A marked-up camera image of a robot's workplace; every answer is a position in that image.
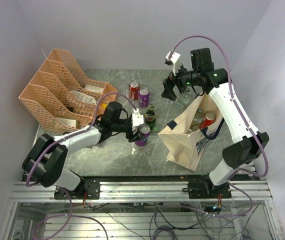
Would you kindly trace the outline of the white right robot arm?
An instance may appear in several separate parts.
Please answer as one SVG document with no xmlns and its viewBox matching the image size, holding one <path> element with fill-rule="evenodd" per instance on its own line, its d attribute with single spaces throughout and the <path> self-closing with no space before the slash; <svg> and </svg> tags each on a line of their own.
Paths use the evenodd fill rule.
<svg viewBox="0 0 285 240">
<path fill-rule="evenodd" d="M 235 93 L 230 70 L 214 68 L 209 48 L 191 51 L 192 71 L 181 63 L 181 55 L 173 50 L 165 57 L 165 64 L 172 66 L 172 72 L 164 79 L 161 97 L 175 101 L 173 88 L 183 92 L 187 87 L 198 86 L 216 104 L 231 134 L 233 144 L 222 151 L 222 160 L 212 170 L 209 182 L 203 185 L 203 192 L 214 198 L 221 191 L 220 185 L 230 180 L 242 165 L 249 164 L 259 156 L 267 156 L 265 147 L 269 141 L 266 132 L 259 132 L 250 121 Z"/>
</svg>

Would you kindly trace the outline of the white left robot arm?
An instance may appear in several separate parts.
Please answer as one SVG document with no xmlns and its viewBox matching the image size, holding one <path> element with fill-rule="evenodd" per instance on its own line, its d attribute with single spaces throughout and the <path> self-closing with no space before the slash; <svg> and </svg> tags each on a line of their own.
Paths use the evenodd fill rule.
<svg viewBox="0 0 285 240">
<path fill-rule="evenodd" d="M 41 135 L 22 164 L 22 169 L 28 174 L 26 185 L 30 186 L 30 179 L 34 179 L 45 188 L 64 188 L 74 199 L 88 193 L 85 179 L 65 168 L 66 158 L 119 133 L 124 133 L 130 143 L 140 140 L 140 128 L 145 124 L 145 117 L 138 108 L 133 108 L 131 114 L 121 118 L 124 111 L 120 103 L 112 101 L 103 114 L 96 116 L 90 125 L 82 129 L 55 137 Z"/>
</svg>

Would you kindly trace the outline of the purple Fanta can front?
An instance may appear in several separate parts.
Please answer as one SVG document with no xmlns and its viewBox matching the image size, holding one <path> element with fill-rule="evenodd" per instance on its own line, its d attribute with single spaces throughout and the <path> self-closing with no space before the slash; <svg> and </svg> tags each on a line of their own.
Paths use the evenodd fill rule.
<svg viewBox="0 0 285 240">
<path fill-rule="evenodd" d="M 140 129 L 139 129 L 139 140 L 135 141 L 135 144 L 139 147 L 143 147 L 147 145 L 148 142 L 148 137 L 150 135 L 150 127 L 148 125 L 143 125 Z"/>
</svg>

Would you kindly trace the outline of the clear Chang bottle front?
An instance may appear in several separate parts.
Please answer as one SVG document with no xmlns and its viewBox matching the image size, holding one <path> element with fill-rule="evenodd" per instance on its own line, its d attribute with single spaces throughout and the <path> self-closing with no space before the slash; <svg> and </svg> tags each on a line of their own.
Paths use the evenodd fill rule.
<svg viewBox="0 0 285 240">
<path fill-rule="evenodd" d="M 194 117 L 193 117 L 193 120 L 192 120 L 192 123 L 190 125 L 190 130 L 191 131 L 197 131 L 201 125 L 201 123 L 203 122 L 203 119 L 204 119 L 204 112 L 201 108 L 198 108 Z"/>
</svg>

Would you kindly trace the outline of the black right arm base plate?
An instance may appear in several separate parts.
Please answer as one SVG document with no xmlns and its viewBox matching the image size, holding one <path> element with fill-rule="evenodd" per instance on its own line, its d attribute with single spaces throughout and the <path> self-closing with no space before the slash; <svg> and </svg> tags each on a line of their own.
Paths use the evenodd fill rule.
<svg viewBox="0 0 285 240">
<path fill-rule="evenodd" d="M 190 199 L 230 199 L 232 194 L 227 183 L 214 186 L 209 181 L 189 182 L 187 187 L 182 188 L 183 193 L 187 193 Z"/>
</svg>

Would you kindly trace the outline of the cream canvas tote bag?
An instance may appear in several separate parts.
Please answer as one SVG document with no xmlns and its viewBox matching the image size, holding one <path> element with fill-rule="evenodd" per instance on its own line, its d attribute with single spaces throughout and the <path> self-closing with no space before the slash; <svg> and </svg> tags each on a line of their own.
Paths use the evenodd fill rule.
<svg viewBox="0 0 285 240">
<path fill-rule="evenodd" d="M 215 114 L 214 122 L 205 134 L 197 129 L 191 131 L 192 122 L 198 109 Z M 175 119 L 163 128 L 158 136 L 169 150 L 167 160 L 195 171 L 206 144 L 219 132 L 223 116 L 214 101 L 207 95 L 199 96 Z"/>
</svg>

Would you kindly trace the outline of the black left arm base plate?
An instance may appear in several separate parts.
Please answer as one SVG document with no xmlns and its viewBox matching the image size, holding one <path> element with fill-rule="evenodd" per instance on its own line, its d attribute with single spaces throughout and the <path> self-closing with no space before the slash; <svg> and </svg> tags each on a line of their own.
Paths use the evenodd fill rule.
<svg viewBox="0 0 285 240">
<path fill-rule="evenodd" d="M 95 179 L 85 179 L 75 190 L 64 190 L 62 187 L 56 187 L 54 193 L 55 200 L 67 200 L 69 194 L 72 200 L 98 200 L 100 198 L 100 183 Z"/>
</svg>

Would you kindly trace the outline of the red cola can front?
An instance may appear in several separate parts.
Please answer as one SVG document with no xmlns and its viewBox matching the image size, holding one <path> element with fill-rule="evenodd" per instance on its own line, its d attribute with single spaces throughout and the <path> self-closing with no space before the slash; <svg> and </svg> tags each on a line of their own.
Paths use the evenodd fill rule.
<svg viewBox="0 0 285 240">
<path fill-rule="evenodd" d="M 209 127 L 215 122 L 216 114 L 213 111 L 207 111 L 203 115 L 203 121 L 199 126 L 199 129 L 202 130 L 204 128 Z"/>
</svg>

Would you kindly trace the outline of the green Perrier glass bottle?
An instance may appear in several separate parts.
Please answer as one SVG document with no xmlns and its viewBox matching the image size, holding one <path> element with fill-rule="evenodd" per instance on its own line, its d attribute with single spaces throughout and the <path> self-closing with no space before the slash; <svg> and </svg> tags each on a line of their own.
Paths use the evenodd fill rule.
<svg viewBox="0 0 285 240">
<path fill-rule="evenodd" d="M 155 106 L 153 104 L 150 104 L 148 106 L 148 110 L 146 111 L 144 117 L 145 117 L 145 123 L 152 130 L 156 125 Z"/>
</svg>

